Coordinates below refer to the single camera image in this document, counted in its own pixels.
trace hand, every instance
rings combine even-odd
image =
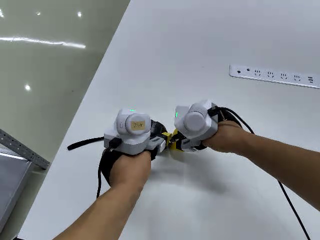
[[[218,152],[237,153],[237,147],[249,134],[234,121],[221,121],[218,123],[216,134],[203,140],[202,144]]]
[[[122,155],[111,169],[111,186],[126,184],[141,191],[148,180],[150,169],[150,152],[144,151],[136,156]]]

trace white table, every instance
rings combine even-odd
[[[212,99],[259,135],[320,151],[320,90],[228,75],[232,63],[319,74],[319,8],[311,1],[132,0],[19,237],[51,239],[94,202],[103,144],[67,145],[102,136],[123,107],[172,131],[176,105]],[[319,212],[288,194],[310,237],[320,239]],[[305,237],[274,178],[207,149],[152,162],[120,239]]]

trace perforated metal bracket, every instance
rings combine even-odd
[[[229,74],[232,77],[267,81],[280,84],[290,84],[320,89],[320,75],[289,71],[275,71],[261,67],[230,65]]]
[[[47,169],[47,167],[50,165],[50,162],[45,160],[43,157],[32,151],[30,148],[19,142],[2,129],[0,129],[0,144],[6,146],[8,149],[19,154],[19,156],[33,162],[35,165],[38,165],[43,169]]]

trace power strip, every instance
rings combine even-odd
[[[272,69],[243,65],[230,65],[229,74],[230,76],[236,78],[253,79],[320,89],[320,76],[316,74],[275,71]]]

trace shiny floor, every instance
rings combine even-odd
[[[51,162],[129,1],[2,0],[0,128]],[[31,176],[1,240],[19,231],[45,174]]]

